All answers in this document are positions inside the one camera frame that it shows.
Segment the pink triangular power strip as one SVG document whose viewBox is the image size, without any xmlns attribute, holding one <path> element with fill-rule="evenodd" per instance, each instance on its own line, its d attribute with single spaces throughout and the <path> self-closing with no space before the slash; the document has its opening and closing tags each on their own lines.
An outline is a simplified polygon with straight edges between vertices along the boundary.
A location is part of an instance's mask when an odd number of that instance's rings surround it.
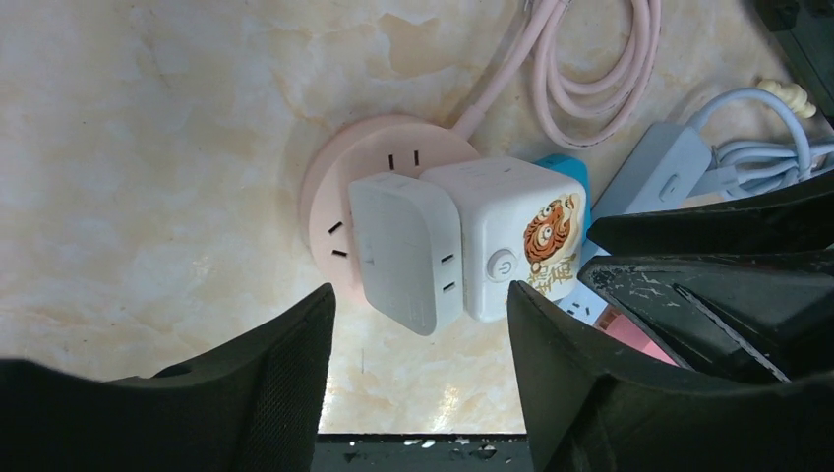
<svg viewBox="0 0 834 472">
<path fill-rule="evenodd" d="M 667 364 L 678 366 L 640 327 L 611 305 L 601 314 L 595 327 L 632 349 Z"/>
</svg>

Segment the white plug adapter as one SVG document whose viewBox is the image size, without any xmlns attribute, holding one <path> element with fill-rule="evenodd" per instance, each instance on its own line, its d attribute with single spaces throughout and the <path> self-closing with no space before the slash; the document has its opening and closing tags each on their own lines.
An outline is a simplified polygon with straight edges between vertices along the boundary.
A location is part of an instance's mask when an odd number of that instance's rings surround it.
<svg viewBox="0 0 834 472">
<path fill-rule="evenodd" d="M 462 237 L 441 187 L 395 173 L 348 186 L 363 291 L 369 304 L 421 336 L 463 311 Z"/>
</svg>

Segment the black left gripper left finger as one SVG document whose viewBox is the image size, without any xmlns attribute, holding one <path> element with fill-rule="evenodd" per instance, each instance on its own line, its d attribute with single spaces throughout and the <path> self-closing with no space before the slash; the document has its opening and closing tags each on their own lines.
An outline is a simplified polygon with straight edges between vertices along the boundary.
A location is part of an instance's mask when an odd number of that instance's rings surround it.
<svg viewBox="0 0 834 472">
<path fill-rule="evenodd" d="M 1 363 L 5 471 L 307 471 L 336 299 L 323 285 L 275 319 L 149 378 L 98 382 Z"/>
</svg>

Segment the white cube socket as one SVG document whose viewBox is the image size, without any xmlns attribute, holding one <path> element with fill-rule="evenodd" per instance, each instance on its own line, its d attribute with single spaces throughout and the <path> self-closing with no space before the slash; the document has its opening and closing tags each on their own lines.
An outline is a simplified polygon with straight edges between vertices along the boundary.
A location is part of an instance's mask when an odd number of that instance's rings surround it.
<svg viewBox="0 0 834 472">
<path fill-rule="evenodd" d="M 579 181 L 513 157 L 434 167 L 421 177 L 446 191 L 458 209 L 471 318 L 504 318 L 514 280 L 551 301 L 575 288 L 587 207 Z"/>
</svg>

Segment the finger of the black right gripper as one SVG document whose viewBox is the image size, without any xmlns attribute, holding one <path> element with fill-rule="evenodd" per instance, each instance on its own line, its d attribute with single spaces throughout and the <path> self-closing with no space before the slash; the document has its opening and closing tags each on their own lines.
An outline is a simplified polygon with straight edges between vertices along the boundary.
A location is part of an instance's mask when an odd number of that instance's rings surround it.
<svg viewBox="0 0 834 472">
<path fill-rule="evenodd" d="M 745 384 L 833 371 L 833 253 L 598 256 L 580 280 L 679 365 Z"/>
<path fill-rule="evenodd" d="M 600 218 L 588 238 L 613 256 L 824 250 L 833 245 L 833 173 L 755 197 Z"/>
</svg>

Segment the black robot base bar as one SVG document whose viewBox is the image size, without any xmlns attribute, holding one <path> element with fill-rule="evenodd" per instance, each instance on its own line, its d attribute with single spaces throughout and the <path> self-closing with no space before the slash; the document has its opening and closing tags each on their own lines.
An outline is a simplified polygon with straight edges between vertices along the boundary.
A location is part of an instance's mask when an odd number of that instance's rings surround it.
<svg viewBox="0 0 834 472">
<path fill-rule="evenodd" d="M 525 435 L 320 434 L 313 471 L 532 471 Z"/>
</svg>

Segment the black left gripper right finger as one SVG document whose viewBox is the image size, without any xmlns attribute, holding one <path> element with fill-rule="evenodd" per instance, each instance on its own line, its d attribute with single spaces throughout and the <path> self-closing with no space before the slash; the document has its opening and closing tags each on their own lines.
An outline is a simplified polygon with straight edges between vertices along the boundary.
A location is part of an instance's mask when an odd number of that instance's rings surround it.
<svg viewBox="0 0 834 472">
<path fill-rule="evenodd" d="M 647 356 L 514 281 L 507 321 L 538 471 L 829 471 L 833 378 L 748 384 Z"/>
</svg>

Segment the small blue plug adapter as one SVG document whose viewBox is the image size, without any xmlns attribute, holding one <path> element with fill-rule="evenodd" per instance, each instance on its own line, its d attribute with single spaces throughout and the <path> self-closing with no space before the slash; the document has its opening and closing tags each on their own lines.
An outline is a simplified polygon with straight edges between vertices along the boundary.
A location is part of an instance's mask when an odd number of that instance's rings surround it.
<svg viewBox="0 0 834 472">
<path fill-rule="evenodd" d="M 586 237 L 587 230 L 591 224 L 591 207 L 588 197 L 590 196 L 590 179 L 586 165 L 579 159 L 564 154 L 551 154 L 534 161 L 534 164 L 550 171 L 563 174 L 576 180 L 582 185 L 584 197 L 581 199 L 584 211 L 582 234 Z"/>
</svg>

